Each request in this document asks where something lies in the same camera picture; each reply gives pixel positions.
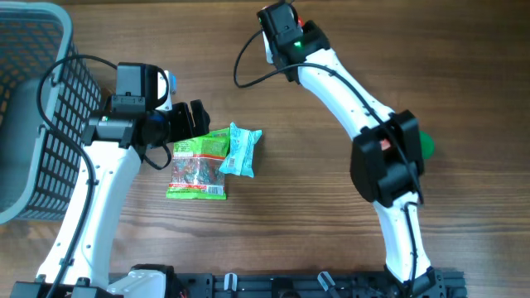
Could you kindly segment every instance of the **green object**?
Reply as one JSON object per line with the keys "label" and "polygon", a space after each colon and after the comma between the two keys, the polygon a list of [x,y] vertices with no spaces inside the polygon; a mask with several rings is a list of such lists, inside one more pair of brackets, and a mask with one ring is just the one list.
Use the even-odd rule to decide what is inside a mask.
{"label": "green object", "polygon": [[229,149],[230,129],[176,142],[169,199],[226,199],[224,174],[219,171]]}
{"label": "green object", "polygon": [[434,153],[435,145],[432,137],[428,134],[420,131],[420,143],[422,144],[422,156],[423,159],[431,158]]}

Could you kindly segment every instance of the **blue object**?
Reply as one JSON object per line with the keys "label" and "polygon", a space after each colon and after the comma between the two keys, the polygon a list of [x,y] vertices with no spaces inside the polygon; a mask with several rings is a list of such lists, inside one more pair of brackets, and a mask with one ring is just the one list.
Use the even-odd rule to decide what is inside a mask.
{"label": "blue object", "polygon": [[254,145],[262,136],[262,131],[251,132],[230,124],[230,153],[223,161],[219,170],[225,174],[247,175],[254,177],[252,159]]}

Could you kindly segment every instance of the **green round object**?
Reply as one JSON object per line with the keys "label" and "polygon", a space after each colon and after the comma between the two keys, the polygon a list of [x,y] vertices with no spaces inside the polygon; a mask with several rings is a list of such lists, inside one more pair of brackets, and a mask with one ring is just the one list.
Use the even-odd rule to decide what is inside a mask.
{"label": "green round object", "polygon": [[423,159],[429,159],[431,158],[432,154],[434,153],[434,141],[432,140],[432,137],[428,134],[420,131],[420,142],[422,143],[422,156]]}

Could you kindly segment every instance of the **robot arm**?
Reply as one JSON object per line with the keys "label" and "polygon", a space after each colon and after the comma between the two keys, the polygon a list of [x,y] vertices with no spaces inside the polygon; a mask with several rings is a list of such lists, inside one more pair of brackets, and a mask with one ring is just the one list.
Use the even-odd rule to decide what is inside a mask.
{"label": "robot arm", "polygon": [[[405,147],[407,159],[417,175],[423,171],[417,121],[408,111],[394,114],[370,95],[342,66],[324,33],[312,22],[302,25],[294,8],[284,2],[258,12],[263,28],[267,61],[279,70],[294,64],[317,64],[331,69],[324,71],[299,66],[285,71],[288,80],[295,80],[316,95],[337,117],[354,143],[350,172],[359,193],[373,204],[381,223],[387,252],[386,268],[403,286],[424,275],[431,263],[422,246],[417,206],[411,178],[406,166],[396,158],[388,136],[362,100],[337,75],[346,79],[384,125],[396,132]],[[407,222],[410,215],[410,228]],[[416,271],[412,274],[416,246]]]}

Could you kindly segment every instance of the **brown wooden surface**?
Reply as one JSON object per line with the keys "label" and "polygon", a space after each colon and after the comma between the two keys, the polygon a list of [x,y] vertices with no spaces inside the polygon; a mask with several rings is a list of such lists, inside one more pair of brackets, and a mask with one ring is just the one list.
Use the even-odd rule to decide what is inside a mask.
{"label": "brown wooden surface", "polygon": [[[202,99],[211,128],[262,129],[256,178],[230,176],[227,201],[165,198],[171,169],[143,165],[113,244],[113,272],[163,263],[178,272],[382,270],[378,219],[349,178],[350,143],[308,91],[281,76],[251,89],[234,59],[265,2],[67,6],[80,51],[160,65],[175,101]],[[381,102],[412,110],[436,142],[422,185],[433,266],[465,272],[470,297],[530,292],[530,6],[525,2],[297,2],[344,67]],[[114,73],[92,65],[102,85]],[[271,70],[248,48],[241,80]],[[162,152],[151,153],[162,162]],[[0,292],[31,281],[59,229],[0,227]]]}

